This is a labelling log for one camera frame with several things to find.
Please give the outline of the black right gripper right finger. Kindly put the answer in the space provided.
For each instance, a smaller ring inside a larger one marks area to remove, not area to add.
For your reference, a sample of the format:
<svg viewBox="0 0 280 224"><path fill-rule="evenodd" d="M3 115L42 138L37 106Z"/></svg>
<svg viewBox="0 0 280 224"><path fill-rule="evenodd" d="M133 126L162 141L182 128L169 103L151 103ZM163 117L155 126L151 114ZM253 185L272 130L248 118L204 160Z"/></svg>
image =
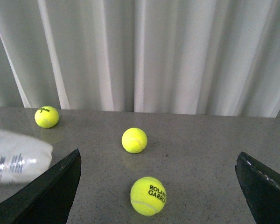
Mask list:
<svg viewBox="0 0 280 224"><path fill-rule="evenodd" d="M245 152L235 172L255 222L280 224L280 174Z"/></svg>

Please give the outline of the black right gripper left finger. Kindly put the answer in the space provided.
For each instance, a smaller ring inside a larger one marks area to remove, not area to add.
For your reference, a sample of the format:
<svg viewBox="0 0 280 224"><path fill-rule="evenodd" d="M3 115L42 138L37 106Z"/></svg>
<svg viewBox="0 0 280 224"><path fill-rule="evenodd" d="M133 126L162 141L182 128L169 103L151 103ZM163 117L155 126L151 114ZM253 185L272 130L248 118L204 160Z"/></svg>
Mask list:
<svg viewBox="0 0 280 224"><path fill-rule="evenodd" d="M81 176L74 150L16 194L0 203L0 224L65 224Z"/></svg>

